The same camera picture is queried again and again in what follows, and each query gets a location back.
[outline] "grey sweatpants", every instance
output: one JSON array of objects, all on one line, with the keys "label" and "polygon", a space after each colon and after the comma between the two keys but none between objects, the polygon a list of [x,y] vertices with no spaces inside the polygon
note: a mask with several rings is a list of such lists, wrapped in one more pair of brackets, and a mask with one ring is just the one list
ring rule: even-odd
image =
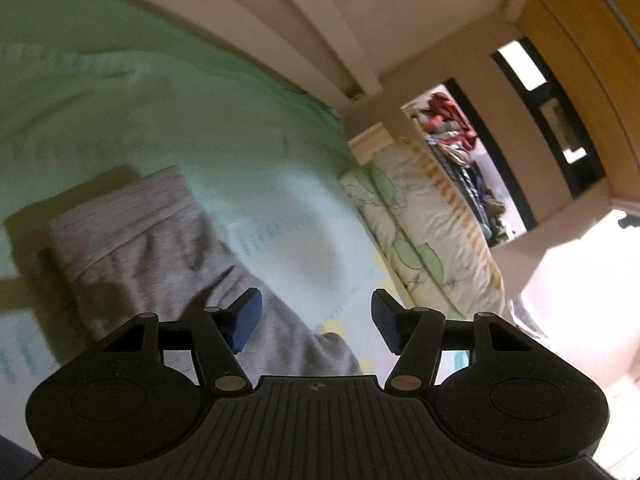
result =
[{"label": "grey sweatpants", "polygon": [[[226,308],[256,287],[262,319],[237,355],[254,385],[261,375],[361,373],[340,336],[309,330],[214,236],[175,167],[84,203],[50,221],[46,231],[74,308],[95,339],[141,312],[181,319],[194,308]],[[43,283],[54,282],[39,272]],[[188,361],[166,363],[190,374]]]}]

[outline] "window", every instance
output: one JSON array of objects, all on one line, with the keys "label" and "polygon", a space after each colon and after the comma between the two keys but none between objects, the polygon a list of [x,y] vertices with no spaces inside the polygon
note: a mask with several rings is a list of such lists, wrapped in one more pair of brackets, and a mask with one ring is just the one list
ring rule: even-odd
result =
[{"label": "window", "polygon": [[493,56],[540,128],[575,198],[604,176],[580,116],[540,53],[527,39],[511,41]]},{"label": "window", "polygon": [[523,49],[522,45],[517,41],[511,41],[504,47],[499,48],[498,52],[509,63],[509,66],[516,73],[524,88],[531,91],[546,83],[545,77],[540,72],[529,54]]}]

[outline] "black window frame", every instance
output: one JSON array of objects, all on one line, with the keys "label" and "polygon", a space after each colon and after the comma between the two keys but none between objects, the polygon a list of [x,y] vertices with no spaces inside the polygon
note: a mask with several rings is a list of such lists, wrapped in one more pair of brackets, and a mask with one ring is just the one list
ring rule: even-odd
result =
[{"label": "black window frame", "polygon": [[476,108],[471,104],[471,101],[463,92],[462,88],[460,88],[460,85],[458,85],[456,80],[446,80],[443,85],[445,86],[449,94],[453,97],[456,104],[460,107],[462,113],[469,120],[476,134],[478,134],[478,138],[482,142],[482,145],[491,158],[495,169],[498,170],[498,173],[500,173],[500,177],[502,178],[504,185],[509,191],[509,195],[511,196],[511,199],[513,200],[513,203],[518,210],[518,214],[520,215],[520,219],[522,220],[525,229],[527,231],[531,231],[538,225],[538,222],[536,221],[536,217],[533,215],[533,211],[531,209],[531,206],[529,205],[529,201],[525,197],[520,184],[513,174],[513,171],[511,170],[507,159],[502,153],[500,146],[495,141],[494,136],[492,136],[489,128],[482,120],[482,117],[480,116]]},{"label": "black window frame", "polygon": [[[562,176],[569,187],[572,197],[577,198],[605,176],[602,162],[600,161],[600,157],[593,145],[593,141],[589,136],[587,128],[584,126],[580,115],[578,115],[578,112],[575,110],[574,104],[571,102],[562,88],[562,85],[556,79],[553,72],[551,72],[551,69],[546,64],[536,47],[531,43],[531,40],[526,37],[520,38],[516,41],[520,43],[524,51],[532,59],[533,63],[535,63],[546,79],[544,84],[534,88],[533,90],[527,90],[511,65],[509,65],[500,52],[495,52],[492,55],[492,59],[496,62],[498,67],[500,67],[500,70],[502,70],[524,102],[527,110],[529,110],[529,113],[533,117],[533,120],[536,122],[545,139],[546,145],[549,147],[549,150],[551,150],[556,163],[560,167],[560,171],[562,172]],[[580,143],[586,152],[585,157],[573,164],[566,160],[555,133],[553,133],[551,126],[549,126],[546,118],[540,110],[541,105],[554,98],[558,100],[569,125],[574,130],[575,135],[578,137],[578,140],[580,140]]]}]

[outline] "pillow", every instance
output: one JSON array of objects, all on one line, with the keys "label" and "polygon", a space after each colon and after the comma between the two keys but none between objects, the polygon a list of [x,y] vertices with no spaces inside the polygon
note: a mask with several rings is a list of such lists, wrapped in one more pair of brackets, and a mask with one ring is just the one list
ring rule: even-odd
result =
[{"label": "pillow", "polygon": [[453,319],[502,313],[502,276],[484,235],[427,147],[401,139],[342,184],[415,303]]},{"label": "pillow", "polygon": [[504,283],[480,225],[458,188],[427,146],[400,139],[373,159],[371,173],[396,196],[382,192],[407,239],[425,255],[433,279],[467,318],[479,311],[501,314]]},{"label": "pillow", "polygon": [[[439,310],[449,318],[461,319],[462,315],[432,279],[430,270],[424,268],[420,251],[407,240],[404,230],[378,194],[378,189],[389,196],[394,193],[393,185],[384,174],[374,165],[367,164],[350,171],[340,182],[413,302]],[[430,254],[425,256],[431,261]]]}]

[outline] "bed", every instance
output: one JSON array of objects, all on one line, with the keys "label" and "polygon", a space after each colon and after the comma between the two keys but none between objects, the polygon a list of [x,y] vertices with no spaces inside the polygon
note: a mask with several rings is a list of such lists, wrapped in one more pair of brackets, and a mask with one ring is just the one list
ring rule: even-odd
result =
[{"label": "bed", "polygon": [[410,300],[340,184],[356,162],[334,111],[126,0],[0,9],[1,434],[35,451],[26,399],[86,343],[20,273],[28,233],[171,165],[252,273],[386,379],[370,295]]}]

